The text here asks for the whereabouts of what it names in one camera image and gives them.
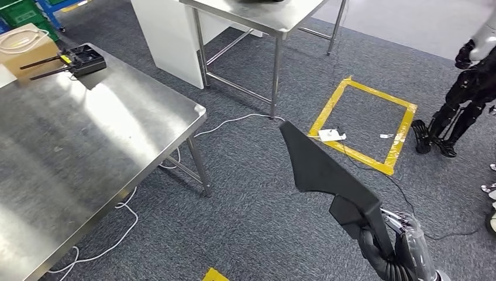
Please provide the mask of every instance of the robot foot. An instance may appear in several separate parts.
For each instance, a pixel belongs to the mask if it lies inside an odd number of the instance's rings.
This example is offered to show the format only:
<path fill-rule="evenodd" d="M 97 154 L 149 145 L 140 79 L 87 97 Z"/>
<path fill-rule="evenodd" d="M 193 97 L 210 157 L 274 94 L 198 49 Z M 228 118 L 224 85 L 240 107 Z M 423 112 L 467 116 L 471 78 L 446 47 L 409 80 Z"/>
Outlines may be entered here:
<path fill-rule="evenodd" d="M 455 158 L 456 157 L 456 152 L 454 151 L 454 143 L 448 142 L 448 141 L 443 141 L 437 143 L 439 146 L 439 149 L 441 150 L 441 154 L 443 156 L 449 157 L 449 158 Z"/>
<path fill-rule="evenodd" d="M 430 152 L 430 143 L 427 141 L 429 136 L 429 131 L 422 120 L 415 120 L 411 125 L 415 132 L 415 139 L 417 141 L 417 146 L 415 150 L 419 154 L 427 154 Z"/>

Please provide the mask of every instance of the white paper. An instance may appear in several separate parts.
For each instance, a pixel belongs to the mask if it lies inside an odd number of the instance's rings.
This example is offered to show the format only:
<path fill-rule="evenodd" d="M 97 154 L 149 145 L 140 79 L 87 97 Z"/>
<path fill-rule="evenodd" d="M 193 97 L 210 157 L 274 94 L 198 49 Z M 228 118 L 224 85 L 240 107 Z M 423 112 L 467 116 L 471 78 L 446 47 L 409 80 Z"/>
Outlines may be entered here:
<path fill-rule="evenodd" d="M 342 141 L 346 139 L 346 134 L 339 135 L 337 130 L 334 129 L 320 130 L 319 138 L 322 142 Z"/>
<path fill-rule="evenodd" d="M 388 139 L 388 138 L 392 138 L 394 136 L 394 134 L 389 133 L 386 135 L 386 134 L 382 133 L 380 136 L 381 136 L 381 139 Z"/>
<path fill-rule="evenodd" d="M 3 64 L 0 64 L 0 88 L 15 80 L 17 80 L 17 78 Z"/>

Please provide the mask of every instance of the black robot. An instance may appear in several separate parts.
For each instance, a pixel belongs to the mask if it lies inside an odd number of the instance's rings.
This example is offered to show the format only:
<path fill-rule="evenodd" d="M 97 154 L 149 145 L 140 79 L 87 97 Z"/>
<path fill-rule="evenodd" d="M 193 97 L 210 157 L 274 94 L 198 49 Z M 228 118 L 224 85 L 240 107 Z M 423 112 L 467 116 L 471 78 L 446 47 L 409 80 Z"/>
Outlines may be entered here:
<path fill-rule="evenodd" d="M 430 152 L 436 144 L 442 155 L 456 157 L 455 143 L 476 122 L 486 103 L 496 99 L 496 10 L 486 23 L 466 43 L 456 57 L 455 66 L 465 69 L 446 94 L 446 103 L 436 112 L 429 126 L 415 120 L 412 129 L 417 141 L 416 151 Z M 460 105 L 470 101 L 461 108 Z"/>

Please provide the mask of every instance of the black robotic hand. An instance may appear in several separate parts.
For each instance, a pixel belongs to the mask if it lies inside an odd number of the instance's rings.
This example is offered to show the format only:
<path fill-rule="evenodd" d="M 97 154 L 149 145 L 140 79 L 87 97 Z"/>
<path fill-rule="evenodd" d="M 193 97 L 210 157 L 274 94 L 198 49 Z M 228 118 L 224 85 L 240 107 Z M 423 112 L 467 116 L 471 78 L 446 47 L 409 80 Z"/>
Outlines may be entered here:
<path fill-rule="evenodd" d="M 405 235 L 396 235 L 395 252 L 396 257 L 389 261 L 382 257 L 381 251 L 376 245 L 372 233 L 362 228 L 358 240 L 361 254 L 368 260 L 377 272 L 377 275 L 385 281 L 416 281 L 412 259 L 408 252 L 408 244 Z"/>
<path fill-rule="evenodd" d="M 470 52 L 474 50 L 476 47 L 476 44 L 474 40 L 468 41 L 463 47 L 460 49 L 458 52 L 458 55 L 455 58 L 455 63 L 454 66 L 456 66 L 459 69 L 467 69 L 470 67 L 472 64 L 472 61 L 470 60 Z"/>

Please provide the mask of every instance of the blue crate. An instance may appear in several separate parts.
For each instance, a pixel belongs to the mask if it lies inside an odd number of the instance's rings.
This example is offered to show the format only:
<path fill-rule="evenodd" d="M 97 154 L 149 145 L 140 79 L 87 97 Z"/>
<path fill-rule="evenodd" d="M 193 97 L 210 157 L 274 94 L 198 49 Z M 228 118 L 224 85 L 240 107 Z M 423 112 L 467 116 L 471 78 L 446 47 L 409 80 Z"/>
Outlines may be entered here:
<path fill-rule="evenodd" d="M 7 25 L 7 23 L 4 21 L 4 19 L 0 18 L 0 34 L 5 33 L 9 31 L 11 27 Z"/>

